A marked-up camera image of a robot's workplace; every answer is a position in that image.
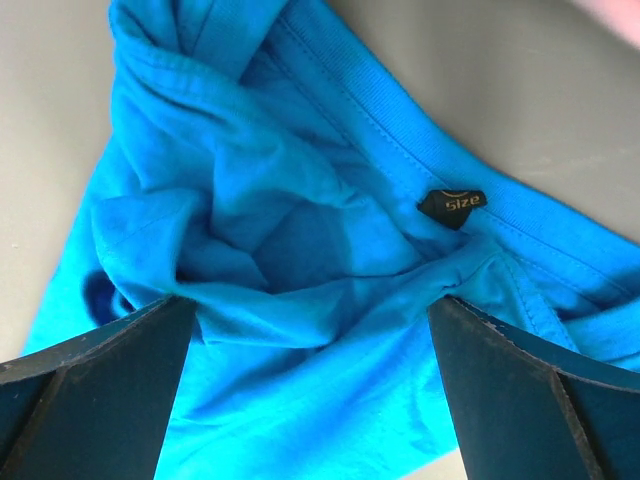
table surface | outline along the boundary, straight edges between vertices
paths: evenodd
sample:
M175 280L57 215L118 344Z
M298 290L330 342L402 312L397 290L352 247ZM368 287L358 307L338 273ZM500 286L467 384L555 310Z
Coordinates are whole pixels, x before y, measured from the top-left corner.
M0 2L0 361L18 355L110 134L108 0ZM333 0L494 167L640 240L640 55L557 0ZM464 478L450 455L411 478Z

